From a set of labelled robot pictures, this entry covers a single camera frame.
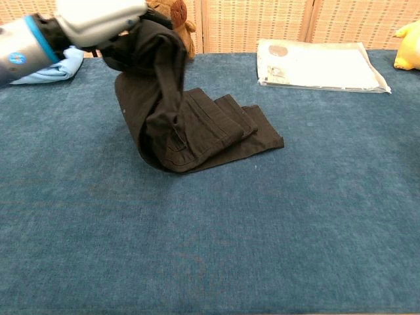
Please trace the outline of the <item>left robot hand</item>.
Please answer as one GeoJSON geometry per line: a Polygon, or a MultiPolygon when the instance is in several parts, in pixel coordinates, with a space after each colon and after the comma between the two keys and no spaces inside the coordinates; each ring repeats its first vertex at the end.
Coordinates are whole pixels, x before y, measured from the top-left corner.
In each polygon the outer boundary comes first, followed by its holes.
{"type": "Polygon", "coordinates": [[[138,22],[145,1],[57,1],[53,15],[64,33],[62,50],[94,47],[138,22]]]}

